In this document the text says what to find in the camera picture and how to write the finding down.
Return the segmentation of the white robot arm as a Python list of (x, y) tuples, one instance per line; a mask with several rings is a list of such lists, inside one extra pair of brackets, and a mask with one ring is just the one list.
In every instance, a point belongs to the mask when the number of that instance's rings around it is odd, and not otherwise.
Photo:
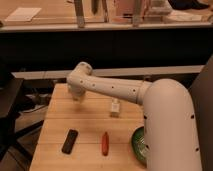
[(90, 64), (80, 62), (67, 84), (75, 100), (91, 91), (143, 108), (148, 171), (203, 171), (193, 100), (178, 81), (96, 77)]

